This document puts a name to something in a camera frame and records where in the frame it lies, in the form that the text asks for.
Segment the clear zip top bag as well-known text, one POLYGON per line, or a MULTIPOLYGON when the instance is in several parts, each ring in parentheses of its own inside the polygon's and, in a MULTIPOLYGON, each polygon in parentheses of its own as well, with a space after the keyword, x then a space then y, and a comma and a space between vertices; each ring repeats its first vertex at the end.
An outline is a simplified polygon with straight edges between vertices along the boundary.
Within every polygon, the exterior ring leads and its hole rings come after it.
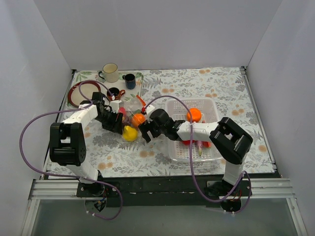
POLYGON ((138 127, 134 127, 132 125, 131 118, 134 114, 138 114, 138 113, 143 114, 146 118, 146 115, 142 112, 142 109, 145 106, 146 106, 146 103, 142 100, 142 98, 139 95, 132 97, 128 101, 124 101, 124 105, 122 107, 124 107, 126 110, 126 119, 123 120, 123 124, 137 129, 138 127))

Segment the white plastic basket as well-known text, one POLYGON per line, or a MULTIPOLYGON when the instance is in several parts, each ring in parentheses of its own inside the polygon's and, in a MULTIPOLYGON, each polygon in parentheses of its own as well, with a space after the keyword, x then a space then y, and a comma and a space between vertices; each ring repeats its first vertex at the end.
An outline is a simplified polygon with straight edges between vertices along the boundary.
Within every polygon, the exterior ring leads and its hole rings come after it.
POLYGON ((210 142, 210 132, 218 126, 219 115, 215 102, 208 98, 182 98, 182 102, 176 99, 166 101, 165 110, 173 120, 184 120, 184 124, 179 128, 179 137, 184 141, 190 140, 190 135, 193 134, 192 159, 194 161, 214 161, 222 159, 221 154, 214 144, 211 148, 202 148, 202 156, 198 155, 196 141, 210 142), (187 109, 197 108, 202 113, 200 122, 193 122, 193 128, 187 121, 187 109))

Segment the fake red apple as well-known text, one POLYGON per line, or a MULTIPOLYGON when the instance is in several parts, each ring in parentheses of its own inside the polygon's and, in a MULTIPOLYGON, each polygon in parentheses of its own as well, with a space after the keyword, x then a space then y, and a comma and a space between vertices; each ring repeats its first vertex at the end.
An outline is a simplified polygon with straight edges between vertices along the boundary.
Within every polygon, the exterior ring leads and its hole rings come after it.
POLYGON ((186 140, 186 141, 181 141, 185 146, 189 146, 190 145, 190 140, 186 140))

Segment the fake orange half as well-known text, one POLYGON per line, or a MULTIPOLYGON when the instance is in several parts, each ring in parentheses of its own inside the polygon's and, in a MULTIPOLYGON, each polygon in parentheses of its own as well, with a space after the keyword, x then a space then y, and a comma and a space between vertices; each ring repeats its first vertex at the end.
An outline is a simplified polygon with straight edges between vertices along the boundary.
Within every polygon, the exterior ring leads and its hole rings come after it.
POLYGON ((197 108, 191 108, 189 112, 187 112, 186 117, 187 117, 187 121, 192 120, 192 122, 200 122, 202 119, 202 113, 197 108))

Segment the fake purple eggplant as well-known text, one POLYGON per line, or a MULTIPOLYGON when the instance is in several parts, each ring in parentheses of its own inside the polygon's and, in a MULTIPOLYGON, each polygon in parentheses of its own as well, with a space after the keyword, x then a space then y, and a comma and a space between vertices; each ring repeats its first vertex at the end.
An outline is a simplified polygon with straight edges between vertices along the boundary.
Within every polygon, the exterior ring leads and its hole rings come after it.
POLYGON ((202 156, 202 148, 203 148, 203 143, 202 141, 197 141, 197 148, 198 148, 198 155, 202 156))

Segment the fake watermelon slice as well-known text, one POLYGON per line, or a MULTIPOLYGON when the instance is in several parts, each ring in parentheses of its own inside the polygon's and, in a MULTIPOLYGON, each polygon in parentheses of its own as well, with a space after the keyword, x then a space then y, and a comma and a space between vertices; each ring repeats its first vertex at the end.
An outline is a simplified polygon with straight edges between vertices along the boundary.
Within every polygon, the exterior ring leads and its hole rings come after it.
POLYGON ((203 141, 202 144, 204 148, 211 148, 211 142, 203 141))

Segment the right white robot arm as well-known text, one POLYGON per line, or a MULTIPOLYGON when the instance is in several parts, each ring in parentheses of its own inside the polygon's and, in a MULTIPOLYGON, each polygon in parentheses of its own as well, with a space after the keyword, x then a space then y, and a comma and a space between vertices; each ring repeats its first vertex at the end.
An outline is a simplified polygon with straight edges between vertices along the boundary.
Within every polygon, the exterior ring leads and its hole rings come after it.
POLYGON ((153 106, 142 108, 148 119, 139 125, 142 137, 146 142, 151 138, 164 135, 172 141, 210 142, 226 160, 222 180, 223 191, 234 195, 240 189, 239 178, 243 165, 253 143, 253 138, 243 128, 228 117, 212 123, 190 123, 184 120, 173 120, 163 109, 153 106))

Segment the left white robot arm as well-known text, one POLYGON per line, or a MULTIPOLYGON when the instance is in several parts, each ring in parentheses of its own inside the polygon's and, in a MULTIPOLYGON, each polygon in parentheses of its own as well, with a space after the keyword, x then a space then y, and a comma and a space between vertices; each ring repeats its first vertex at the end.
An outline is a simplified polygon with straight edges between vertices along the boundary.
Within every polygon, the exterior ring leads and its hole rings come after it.
POLYGON ((97 120, 102 128, 123 134, 123 113, 119 112, 122 101, 105 104, 105 95, 94 92, 92 100, 84 100, 69 118, 50 126, 49 157, 54 163, 71 170, 75 177, 88 184, 88 191, 95 197, 104 193, 105 185, 99 181, 99 171, 86 160, 84 129, 97 120))

